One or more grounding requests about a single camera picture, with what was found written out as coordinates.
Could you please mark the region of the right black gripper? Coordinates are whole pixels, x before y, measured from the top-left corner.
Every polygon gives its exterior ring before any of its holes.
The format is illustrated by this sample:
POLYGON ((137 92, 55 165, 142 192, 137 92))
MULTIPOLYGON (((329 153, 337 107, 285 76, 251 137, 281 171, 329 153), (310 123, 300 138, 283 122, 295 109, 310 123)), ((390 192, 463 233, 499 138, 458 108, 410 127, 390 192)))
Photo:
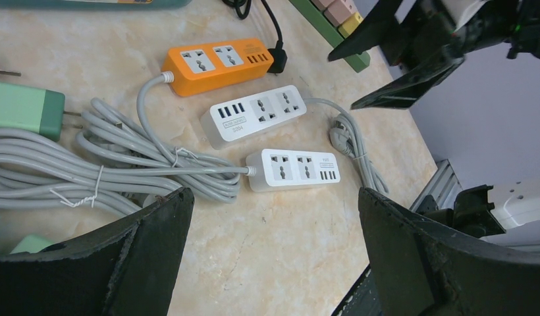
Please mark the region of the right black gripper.
POLYGON ((378 1, 362 23, 327 56, 331 62, 379 46, 389 65, 410 70, 353 102, 351 110, 409 109, 466 60, 454 35, 457 17, 450 11, 457 1, 414 1, 400 20, 396 12, 401 3, 378 1), (448 54, 434 54, 444 49, 448 54))

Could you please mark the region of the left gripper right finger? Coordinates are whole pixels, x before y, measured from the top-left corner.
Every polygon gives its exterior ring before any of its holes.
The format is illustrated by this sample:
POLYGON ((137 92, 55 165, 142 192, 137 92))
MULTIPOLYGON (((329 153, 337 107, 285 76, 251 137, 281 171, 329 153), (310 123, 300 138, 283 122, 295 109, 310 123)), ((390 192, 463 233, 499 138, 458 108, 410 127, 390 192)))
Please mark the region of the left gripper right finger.
POLYGON ((370 188, 358 209, 384 315, 540 315, 540 255, 468 236, 370 188))

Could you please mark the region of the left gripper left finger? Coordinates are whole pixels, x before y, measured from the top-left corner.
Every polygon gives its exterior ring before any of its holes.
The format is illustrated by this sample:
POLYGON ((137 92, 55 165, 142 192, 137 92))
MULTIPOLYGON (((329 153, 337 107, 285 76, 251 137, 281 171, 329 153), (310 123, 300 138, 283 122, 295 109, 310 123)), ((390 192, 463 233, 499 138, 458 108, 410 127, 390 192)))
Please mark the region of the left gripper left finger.
POLYGON ((40 252, 0 255, 0 315, 166 315, 194 202, 181 188, 40 252))

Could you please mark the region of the green power strip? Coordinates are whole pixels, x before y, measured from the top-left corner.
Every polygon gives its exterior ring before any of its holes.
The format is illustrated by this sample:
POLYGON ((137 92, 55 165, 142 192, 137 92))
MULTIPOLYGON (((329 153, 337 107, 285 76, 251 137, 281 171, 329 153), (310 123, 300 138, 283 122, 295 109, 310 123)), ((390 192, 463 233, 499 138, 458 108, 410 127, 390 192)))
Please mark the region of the green power strip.
MULTIPOLYGON (((323 36, 326 41, 335 48, 344 38, 336 27, 327 20, 323 11, 320 11, 309 0, 290 0, 290 3, 298 10, 298 12, 323 36)), ((351 55, 344 60, 359 73, 366 69, 371 62, 371 57, 367 52, 359 55, 351 55)))

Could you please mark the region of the small white power strip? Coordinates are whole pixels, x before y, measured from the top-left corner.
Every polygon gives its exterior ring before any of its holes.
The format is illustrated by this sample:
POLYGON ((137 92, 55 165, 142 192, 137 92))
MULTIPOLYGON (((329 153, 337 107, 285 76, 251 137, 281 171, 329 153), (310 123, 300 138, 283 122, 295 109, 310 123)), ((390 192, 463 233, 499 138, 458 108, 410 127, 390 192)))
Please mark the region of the small white power strip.
POLYGON ((211 106, 200 123, 214 149, 288 124, 307 113, 296 86, 288 85, 211 106))

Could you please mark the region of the orange power strip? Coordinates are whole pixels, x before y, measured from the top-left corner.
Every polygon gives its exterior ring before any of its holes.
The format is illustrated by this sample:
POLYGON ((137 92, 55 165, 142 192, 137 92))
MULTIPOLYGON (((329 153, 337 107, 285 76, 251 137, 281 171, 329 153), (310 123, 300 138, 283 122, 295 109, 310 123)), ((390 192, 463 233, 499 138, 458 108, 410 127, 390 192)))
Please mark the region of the orange power strip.
POLYGON ((173 91, 187 97, 263 77, 274 58, 257 38, 203 43, 168 50, 161 66, 173 91))

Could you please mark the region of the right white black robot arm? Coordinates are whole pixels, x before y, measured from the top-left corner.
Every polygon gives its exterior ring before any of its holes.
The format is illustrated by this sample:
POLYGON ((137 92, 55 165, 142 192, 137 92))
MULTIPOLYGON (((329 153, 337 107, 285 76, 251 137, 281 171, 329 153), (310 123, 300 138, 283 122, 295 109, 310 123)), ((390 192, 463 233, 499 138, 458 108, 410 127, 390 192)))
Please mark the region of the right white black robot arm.
MULTIPOLYGON (((400 1, 379 1, 363 22, 334 48, 330 61, 379 47, 404 74, 353 102, 352 109, 406 110, 452 74, 470 52, 509 43, 515 59, 540 59, 540 1, 416 1, 403 20, 400 1)), ((460 192, 448 209, 433 197, 412 211, 476 238, 501 235, 540 221, 540 180, 481 185, 460 192)))

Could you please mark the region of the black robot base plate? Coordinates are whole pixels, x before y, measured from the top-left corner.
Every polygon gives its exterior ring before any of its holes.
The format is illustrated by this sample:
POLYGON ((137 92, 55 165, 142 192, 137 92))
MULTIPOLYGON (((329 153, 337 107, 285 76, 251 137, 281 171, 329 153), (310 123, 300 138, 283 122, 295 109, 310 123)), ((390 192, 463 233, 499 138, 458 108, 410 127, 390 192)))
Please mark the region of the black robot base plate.
POLYGON ((383 315, 375 279, 369 265, 331 315, 383 315))

